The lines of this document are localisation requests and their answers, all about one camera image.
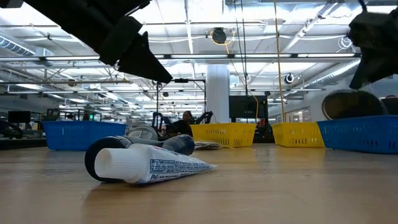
wooden table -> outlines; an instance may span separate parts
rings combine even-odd
[[[397,223],[398,157],[324,149],[198,151],[218,168],[100,184],[84,152],[0,151],[0,223]]]

ceiling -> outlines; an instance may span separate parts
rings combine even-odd
[[[220,0],[153,0],[147,7],[138,10],[132,16],[144,24],[143,29],[149,33],[150,49],[156,55],[225,55],[228,52],[230,54],[244,54],[245,48],[247,54],[276,54],[276,29],[280,35],[279,45],[282,54],[351,54],[359,52],[359,49],[352,46],[352,43],[345,38],[346,33],[349,31],[348,24],[361,12],[356,1],[347,1],[352,2],[348,4],[325,4],[322,3],[323,1],[308,1],[308,3],[301,1],[300,4],[297,4],[294,1],[283,1],[284,3],[278,3],[276,6],[276,19],[273,4],[254,2],[248,1],[245,4],[244,1],[242,12],[240,4],[237,5],[235,11],[233,5],[225,5],[223,4],[224,1]],[[395,9],[393,5],[369,6],[368,8],[369,11],[385,13],[393,9]],[[224,29],[228,36],[227,42],[229,44],[227,46],[216,45],[212,41],[211,34],[215,27]],[[47,56],[97,55],[89,46],[63,31],[58,25],[26,3],[19,9],[0,9],[0,36],[9,37],[28,49],[47,49],[51,52]],[[21,57],[19,54],[2,48],[0,48],[0,56],[7,58]],[[340,61],[334,60],[333,57],[335,56],[313,58],[313,60],[284,60],[280,63],[280,72],[282,76],[291,73],[296,77],[296,80],[300,79],[300,83],[305,83],[325,70],[336,66]],[[174,78],[191,78],[195,80],[205,79],[206,66],[209,63],[217,62],[211,59],[160,59],[160,61]],[[244,78],[243,64],[241,61],[226,60],[223,63],[228,64],[230,73],[233,76],[241,78],[241,81],[233,88],[244,89],[242,83]],[[134,76],[134,74],[119,73],[114,68],[103,65],[97,60],[59,60],[54,62],[52,67],[46,67],[39,63],[26,62],[22,58],[21,61],[0,61],[0,65],[2,65],[0,80],[4,82],[42,81],[45,79],[50,82],[67,82],[69,80],[97,82],[97,84],[78,84],[76,86],[66,84],[40,85],[39,89],[35,87],[38,85],[13,85],[10,87],[10,91],[21,90],[21,88],[25,91],[83,91],[94,88],[98,91],[155,90],[155,85],[150,80]],[[81,68],[73,68],[75,65],[79,65]],[[18,70],[34,76],[21,75]],[[279,65],[276,60],[268,60],[267,62],[248,60],[246,70],[249,75],[248,88],[279,88],[279,84],[276,82]],[[106,83],[116,81],[129,83]],[[170,91],[168,97],[160,96],[160,99],[163,100],[161,112],[176,114],[187,109],[192,110],[195,114],[203,112],[203,82],[172,82],[162,86],[162,88],[163,91],[195,91],[185,93]],[[233,94],[243,94],[243,91],[235,91]],[[121,106],[112,107],[112,110],[133,111],[136,115],[148,115],[150,111],[154,110],[155,93],[148,91],[145,93],[112,93],[112,95],[114,96],[105,98],[95,93],[58,93],[50,96],[56,97],[56,99],[68,105],[76,103],[68,99],[80,99],[78,102],[81,103],[78,104],[87,104],[89,102],[106,105],[120,104]],[[278,94],[273,94],[272,98],[277,100],[279,96]],[[174,100],[174,105],[172,106],[169,101],[164,101],[167,99]],[[140,105],[146,106],[138,108],[136,105],[138,102]],[[126,103],[134,106],[122,106]],[[98,111],[109,113],[109,110],[98,109]]]

person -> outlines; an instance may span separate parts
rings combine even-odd
[[[182,120],[172,123],[174,131],[178,132],[179,134],[187,134],[192,137],[193,134],[192,134],[192,129],[190,127],[191,121],[192,121],[191,111],[184,112],[184,114],[182,115]]]

toothpaste tube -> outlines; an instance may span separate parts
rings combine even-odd
[[[127,149],[102,149],[95,159],[98,177],[146,184],[176,179],[216,166],[167,149],[133,144]]]

blue basket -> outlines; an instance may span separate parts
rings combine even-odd
[[[98,121],[43,122],[50,150],[86,151],[95,141],[107,136],[123,136],[125,124]]]
[[[318,122],[327,148],[398,154],[398,116],[372,116]]]

